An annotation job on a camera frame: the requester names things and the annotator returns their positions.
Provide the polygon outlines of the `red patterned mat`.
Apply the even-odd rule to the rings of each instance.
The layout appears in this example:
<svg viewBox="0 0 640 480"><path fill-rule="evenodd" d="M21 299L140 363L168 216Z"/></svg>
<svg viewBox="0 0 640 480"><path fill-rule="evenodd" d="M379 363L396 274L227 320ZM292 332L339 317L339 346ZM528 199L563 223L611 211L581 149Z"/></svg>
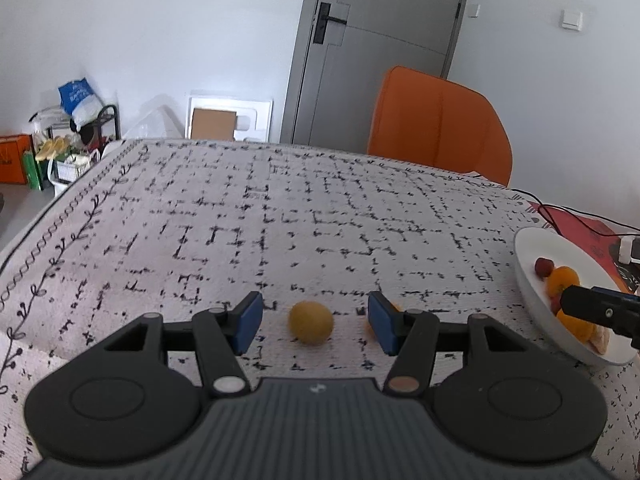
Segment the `red patterned mat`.
<svg viewBox="0 0 640 480"><path fill-rule="evenodd" d="M542 226L552 229L574 243L602 266L623 292L639 291L638 264L621 264L617 261L620 237L602 220L589 218L560 207L541 206L529 201L530 211L536 211L544 219Z"/></svg>

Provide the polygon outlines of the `small door-side switch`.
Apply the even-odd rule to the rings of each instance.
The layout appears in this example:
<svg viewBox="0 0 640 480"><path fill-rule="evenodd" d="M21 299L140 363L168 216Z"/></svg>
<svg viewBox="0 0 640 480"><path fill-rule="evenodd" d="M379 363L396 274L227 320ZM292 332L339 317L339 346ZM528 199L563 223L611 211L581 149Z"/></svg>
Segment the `small door-side switch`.
<svg viewBox="0 0 640 480"><path fill-rule="evenodd" d="M478 3L468 6L468 15L470 18L477 18L480 15L480 5Z"/></svg>

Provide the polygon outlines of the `white light switch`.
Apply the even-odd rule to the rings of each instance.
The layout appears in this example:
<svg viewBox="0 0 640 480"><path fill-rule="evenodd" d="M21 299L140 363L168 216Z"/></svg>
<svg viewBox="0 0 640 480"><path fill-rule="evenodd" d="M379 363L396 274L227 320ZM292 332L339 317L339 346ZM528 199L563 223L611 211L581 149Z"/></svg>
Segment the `white light switch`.
<svg viewBox="0 0 640 480"><path fill-rule="evenodd" d="M580 32L584 24L584 14L582 11L564 9L561 13L560 26L562 29Z"/></svg>

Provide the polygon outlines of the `green box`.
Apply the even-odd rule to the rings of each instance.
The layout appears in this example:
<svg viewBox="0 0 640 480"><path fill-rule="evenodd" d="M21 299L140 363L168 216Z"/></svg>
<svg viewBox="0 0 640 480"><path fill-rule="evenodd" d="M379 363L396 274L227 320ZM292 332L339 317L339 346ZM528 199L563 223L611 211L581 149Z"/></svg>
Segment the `green box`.
<svg viewBox="0 0 640 480"><path fill-rule="evenodd" d="M22 162L28 186L32 190L42 191L43 184L40 176L40 167L35 160L34 153L32 151L24 151Z"/></svg>

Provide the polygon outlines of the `small orange mandarin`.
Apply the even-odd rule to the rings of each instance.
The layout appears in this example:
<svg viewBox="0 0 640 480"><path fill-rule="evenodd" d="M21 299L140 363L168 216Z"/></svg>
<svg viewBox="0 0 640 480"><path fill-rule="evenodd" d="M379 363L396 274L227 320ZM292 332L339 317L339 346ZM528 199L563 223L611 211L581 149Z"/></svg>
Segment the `small orange mandarin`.
<svg viewBox="0 0 640 480"><path fill-rule="evenodd" d="M562 309L556 312L555 317L582 344L589 342L596 332L593 323L567 315Z"/></svg>

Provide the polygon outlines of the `grey door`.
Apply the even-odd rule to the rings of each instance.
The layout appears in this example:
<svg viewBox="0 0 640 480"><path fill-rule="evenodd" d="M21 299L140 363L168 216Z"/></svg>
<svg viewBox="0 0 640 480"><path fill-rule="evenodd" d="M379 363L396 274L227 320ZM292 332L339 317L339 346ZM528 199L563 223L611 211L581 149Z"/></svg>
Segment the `grey door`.
<svg viewBox="0 0 640 480"><path fill-rule="evenodd" d="M312 35L320 3L346 25ZM303 0L280 140L363 153L378 92L395 66L449 72L465 0Z"/></svg>

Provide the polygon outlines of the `peeled orange segments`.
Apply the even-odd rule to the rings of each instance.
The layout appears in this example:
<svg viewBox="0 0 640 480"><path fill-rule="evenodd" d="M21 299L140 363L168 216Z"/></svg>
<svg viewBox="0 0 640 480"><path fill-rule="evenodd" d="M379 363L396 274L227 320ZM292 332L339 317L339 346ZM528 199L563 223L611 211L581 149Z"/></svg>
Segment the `peeled orange segments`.
<svg viewBox="0 0 640 480"><path fill-rule="evenodd" d="M597 354L604 356L608 351L608 344L610 343L611 331L603 326L594 326L593 333L589 339L589 344Z"/></svg>

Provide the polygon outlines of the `small red fruit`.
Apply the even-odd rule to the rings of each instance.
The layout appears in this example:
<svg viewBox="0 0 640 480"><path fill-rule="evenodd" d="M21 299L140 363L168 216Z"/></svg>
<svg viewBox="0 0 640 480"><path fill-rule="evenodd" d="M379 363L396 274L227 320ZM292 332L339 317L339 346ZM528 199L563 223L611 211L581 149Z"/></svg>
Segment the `small red fruit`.
<svg viewBox="0 0 640 480"><path fill-rule="evenodd" d="M554 262L551 259L539 257L535 261L534 271L541 280L548 278L555 269Z"/></svg>

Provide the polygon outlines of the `orange chair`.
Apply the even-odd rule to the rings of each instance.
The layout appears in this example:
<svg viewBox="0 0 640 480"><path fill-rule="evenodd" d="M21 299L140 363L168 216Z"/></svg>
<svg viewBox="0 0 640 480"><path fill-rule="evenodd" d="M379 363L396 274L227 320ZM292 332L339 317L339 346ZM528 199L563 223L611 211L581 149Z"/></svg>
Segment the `orange chair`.
<svg viewBox="0 0 640 480"><path fill-rule="evenodd" d="M367 153L506 186L512 148L488 99L452 81L395 66L376 100Z"/></svg>

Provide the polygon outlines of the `yellow round fruit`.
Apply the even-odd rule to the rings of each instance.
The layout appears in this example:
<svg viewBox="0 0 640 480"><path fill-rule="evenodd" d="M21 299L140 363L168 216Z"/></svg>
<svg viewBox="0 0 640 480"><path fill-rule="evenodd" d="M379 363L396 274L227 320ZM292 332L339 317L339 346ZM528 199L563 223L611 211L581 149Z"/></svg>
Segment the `yellow round fruit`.
<svg viewBox="0 0 640 480"><path fill-rule="evenodd" d="M331 336L334 327L332 312L317 301L299 301L288 314L288 329L302 344L318 346Z"/></svg>

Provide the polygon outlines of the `large orange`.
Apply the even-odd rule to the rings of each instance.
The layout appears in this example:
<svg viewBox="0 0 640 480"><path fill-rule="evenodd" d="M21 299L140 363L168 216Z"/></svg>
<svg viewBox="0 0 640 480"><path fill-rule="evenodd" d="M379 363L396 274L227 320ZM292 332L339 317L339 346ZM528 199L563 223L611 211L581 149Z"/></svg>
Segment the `large orange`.
<svg viewBox="0 0 640 480"><path fill-rule="evenodd" d="M546 278L546 294L550 299L559 297L570 286L579 286L580 278L570 266L558 266Z"/></svg>

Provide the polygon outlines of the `white charger adapter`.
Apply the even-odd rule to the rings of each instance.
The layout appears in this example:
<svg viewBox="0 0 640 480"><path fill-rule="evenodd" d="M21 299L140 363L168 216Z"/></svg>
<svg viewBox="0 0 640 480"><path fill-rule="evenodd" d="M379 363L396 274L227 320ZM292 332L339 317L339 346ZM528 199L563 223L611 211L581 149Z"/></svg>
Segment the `white charger adapter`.
<svg viewBox="0 0 640 480"><path fill-rule="evenodd" d="M640 237L628 235L620 239L617 261L621 264L640 264Z"/></svg>

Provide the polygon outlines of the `brown cardboard piece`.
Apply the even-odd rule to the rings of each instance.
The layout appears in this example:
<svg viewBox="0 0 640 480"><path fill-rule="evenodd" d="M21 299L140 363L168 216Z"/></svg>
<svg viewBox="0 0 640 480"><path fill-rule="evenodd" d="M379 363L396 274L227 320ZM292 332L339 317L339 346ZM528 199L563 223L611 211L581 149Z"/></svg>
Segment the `brown cardboard piece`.
<svg viewBox="0 0 640 480"><path fill-rule="evenodd" d="M235 112L196 108L192 114L191 138L195 140L233 141L235 126Z"/></svg>

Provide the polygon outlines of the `white shopping bag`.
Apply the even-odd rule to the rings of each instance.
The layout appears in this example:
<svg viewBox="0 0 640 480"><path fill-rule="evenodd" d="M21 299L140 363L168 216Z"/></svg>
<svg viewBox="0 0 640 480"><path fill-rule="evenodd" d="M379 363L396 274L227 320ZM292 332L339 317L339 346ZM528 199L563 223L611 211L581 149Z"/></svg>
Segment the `white shopping bag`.
<svg viewBox="0 0 640 480"><path fill-rule="evenodd" d="M54 197L58 198L71 184L96 166L100 159L99 150L90 154L70 154L63 160L51 159L47 166L47 178L53 186Z"/></svg>

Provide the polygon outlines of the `patterned white tablecloth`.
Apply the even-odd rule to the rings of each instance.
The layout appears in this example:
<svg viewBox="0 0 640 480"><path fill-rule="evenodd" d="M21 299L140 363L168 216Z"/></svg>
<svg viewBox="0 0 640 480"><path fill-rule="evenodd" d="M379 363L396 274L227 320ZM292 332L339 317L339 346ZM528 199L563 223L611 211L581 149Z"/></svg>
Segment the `patterned white tablecloth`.
<svg viewBox="0 0 640 480"><path fill-rule="evenodd" d="M129 141L1 260L6 479L634 479L639 352L600 356L555 317L539 257L623 292L479 174L269 144ZM249 393L207 393L194 315L250 292ZM430 388L368 297L439 319ZM324 344L288 329L333 314Z"/></svg>

